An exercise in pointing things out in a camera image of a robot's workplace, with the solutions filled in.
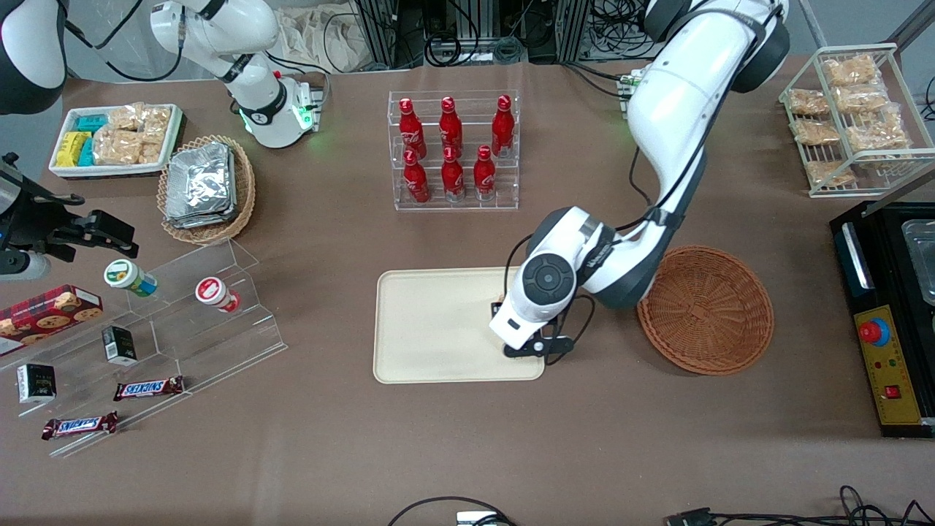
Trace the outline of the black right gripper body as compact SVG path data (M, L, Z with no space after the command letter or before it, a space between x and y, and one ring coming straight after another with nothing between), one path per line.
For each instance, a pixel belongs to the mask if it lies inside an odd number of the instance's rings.
M73 245L94 247L85 230L86 217L77 216L22 188L2 190L1 263L28 264L29 253L50 254L66 262L74 261Z

